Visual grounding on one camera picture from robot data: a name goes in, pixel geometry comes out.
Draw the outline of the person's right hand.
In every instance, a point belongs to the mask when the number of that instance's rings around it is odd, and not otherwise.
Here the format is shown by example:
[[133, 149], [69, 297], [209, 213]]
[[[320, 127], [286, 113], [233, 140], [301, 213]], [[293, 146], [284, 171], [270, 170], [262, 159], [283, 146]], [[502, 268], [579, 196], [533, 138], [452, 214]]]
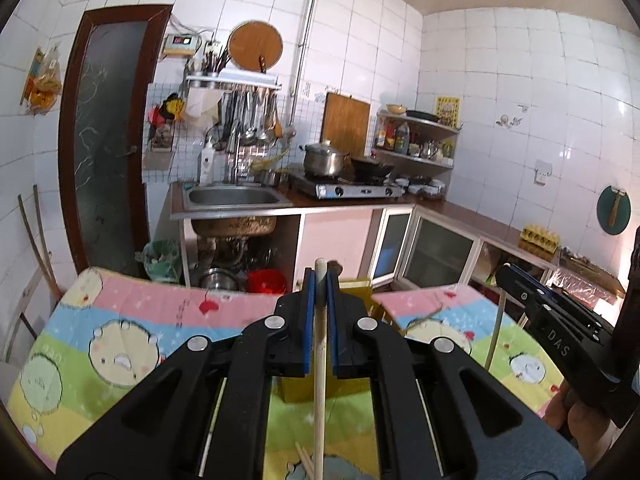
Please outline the person's right hand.
[[562, 381], [558, 392], [549, 402], [544, 421], [555, 430], [567, 425], [588, 469], [600, 462], [618, 434], [618, 428], [612, 420], [582, 403], [566, 380]]

